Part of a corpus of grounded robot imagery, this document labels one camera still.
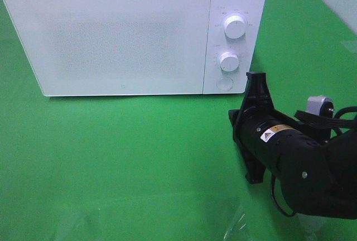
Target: microwave button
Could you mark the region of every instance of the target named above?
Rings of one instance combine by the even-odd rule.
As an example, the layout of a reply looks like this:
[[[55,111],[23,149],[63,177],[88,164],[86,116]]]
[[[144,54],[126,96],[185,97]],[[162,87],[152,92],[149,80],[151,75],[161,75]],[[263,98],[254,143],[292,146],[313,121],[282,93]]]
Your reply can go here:
[[[239,66],[239,58],[233,52],[225,52],[219,58],[219,65],[225,72],[232,72]]]
[[[224,21],[224,32],[229,38],[240,38],[244,35],[247,27],[247,20],[243,15],[233,15]]]
[[[233,80],[228,77],[221,78],[217,81],[216,86],[223,91],[230,90],[233,87]]]

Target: green tablecloth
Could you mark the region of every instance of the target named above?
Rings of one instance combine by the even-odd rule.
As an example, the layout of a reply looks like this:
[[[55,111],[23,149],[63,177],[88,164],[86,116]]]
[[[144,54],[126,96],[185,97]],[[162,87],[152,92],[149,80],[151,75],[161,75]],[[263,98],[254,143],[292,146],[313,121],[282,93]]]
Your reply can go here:
[[[357,104],[356,36],[320,0],[267,0],[252,70],[289,115],[311,95]],[[228,110],[241,95],[41,95],[0,1],[0,240],[304,240],[263,184],[249,185]],[[327,219],[319,240],[354,240]]]

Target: white microwave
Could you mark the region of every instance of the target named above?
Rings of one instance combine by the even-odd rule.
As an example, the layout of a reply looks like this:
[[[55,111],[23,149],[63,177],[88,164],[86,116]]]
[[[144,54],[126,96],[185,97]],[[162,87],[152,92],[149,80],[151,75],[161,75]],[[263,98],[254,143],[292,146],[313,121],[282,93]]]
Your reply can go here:
[[[46,96],[242,93],[265,0],[4,0]]]

